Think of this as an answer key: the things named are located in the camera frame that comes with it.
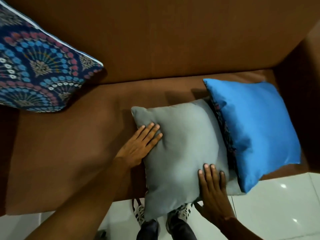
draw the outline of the person's left hand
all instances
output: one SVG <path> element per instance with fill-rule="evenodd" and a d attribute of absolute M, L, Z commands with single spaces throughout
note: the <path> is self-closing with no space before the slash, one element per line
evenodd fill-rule
<path fill-rule="evenodd" d="M 154 123 L 151 123 L 146 128 L 144 125 L 141 126 L 133 137 L 131 137 L 120 149 L 116 158 L 124 160 L 129 168 L 139 165 L 142 159 L 151 151 L 162 137 L 162 133 L 160 133 L 153 138 L 160 126 L 156 125 L 154 128 L 153 127 Z"/>

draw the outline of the throw pillow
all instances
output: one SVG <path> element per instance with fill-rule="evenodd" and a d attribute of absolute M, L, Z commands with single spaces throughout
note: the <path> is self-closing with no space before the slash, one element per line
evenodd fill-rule
<path fill-rule="evenodd" d="M 228 194 L 241 193 L 236 174 L 229 172 L 217 119 L 206 101 L 150 109 L 133 107 L 131 111 L 138 127 L 154 122 L 160 125 L 158 133 L 163 133 L 144 159 L 147 221 L 199 198 L 198 170 L 204 163 L 215 164 L 226 173 Z"/>
<path fill-rule="evenodd" d="M 59 111 L 102 68 L 0 0 L 0 105 Z"/>
<path fill-rule="evenodd" d="M 203 81 L 230 132 L 243 192 L 249 192 L 263 175 L 300 163 L 297 134 L 272 84 Z"/>

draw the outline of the finger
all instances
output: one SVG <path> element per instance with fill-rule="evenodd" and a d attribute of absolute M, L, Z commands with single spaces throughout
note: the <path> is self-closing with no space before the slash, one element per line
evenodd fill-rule
<path fill-rule="evenodd" d="M 211 164 L 211 173 L 212 173 L 214 189 L 216 191 L 218 191 L 218 190 L 220 190 L 219 176 L 217 174 L 217 169 L 216 169 L 216 166 L 214 164 Z"/>
<path fill-rule="evenodd" d="M 131 139 L 136 140 L 139 135 L 141 134 L 141 132 L 144 130 L 144 128 L 146 128 L 145 125 L 142 125 L 137 131 L 136 133 L 134 133 L 134 135 L 131 137 Z"/>
<path fill-rule="evenodd" d="M 150 141 L 150 143 L 146 146 L 146 149 L 148 150 L 148 152 L 150 152 L 151 149 L 153 149 L 154 146 L 157 145 L 157 143 L 161 140 L 162 136 L 163 134 L 160 133 L 152 141 Z"/>
<path fill-rule="evenodd" d="M 214 192 L 214 182 L 212 179 L 212 175 L 211 175 L 211 170 L 209 165 L 206 163 L 204 166 L 204 171 L 205 171 L 205 180 L 207 182 L 208 188 L 210 192 Z"/>
<path fill-rule="evenodd" d="M 223 171 L 220 172 L 220 189 L 223 194 L 227 194 L 226 174 Z"/>
<path fill-rule="evenodd" d="M 194 207 L 197 209 L 197 211 L 203 216 L 203 207 L 199 205 L 198 202 L 194 203 Z"/>
<path fill-rule="evenodd" d="M 146 136 L 146 138 L 144 138 L 143 142 L 145 142 L 146 144 L 149 143 L 149 141 L 152 140 L 152 138 L 155 136 L 156 132 L 158 131 L 158 129 L 160 129 L 160 125 L 156 125 L 150 132 L 149 134 Z"/>
<path fill-rule="evenodd" d="M 198 176 L 199 176 L 199 181 L 201 186 L 201 196 L 202 196 L 202 199 L 204 200 L 209 196 L 209 189 L 205 179 L 204 172 L 201 169 L 198 171 Z"/>
<path fill-rule="evenodd" d="M 137 140 L 140 140 L 142 141 L 146 136 L 147 134 L 149 133 L 149 131 L 152 129 L 152 127 L 154 126 L 155 124 L 154 123 L 151 123 L 150 125 L 148 125 L 144 131 L 142 131 L 142 133 L 140 134 L 140 136 L 137 138 Z"/>

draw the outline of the forearm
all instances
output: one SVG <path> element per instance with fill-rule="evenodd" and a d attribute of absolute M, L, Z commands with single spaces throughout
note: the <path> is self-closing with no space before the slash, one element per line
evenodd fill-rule
<path fill-rule="evenodd" d="M 228 240 L 263 240 L 233 217 L 221 223 L 220 231 Z"/>
<path fill-rule="evenodd" d="M 27 240 L 93 239 L 128 170 L 120 159 L 115 159 L 60 206 Z"/>

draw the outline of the patterned pillow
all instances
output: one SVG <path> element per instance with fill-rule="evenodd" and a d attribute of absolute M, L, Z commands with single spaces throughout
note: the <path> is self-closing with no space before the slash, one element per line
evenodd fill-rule
<path fill-rule="evenodd" d="M 0 105 L 59 111 L 102 68 L 0 0 Z"/>

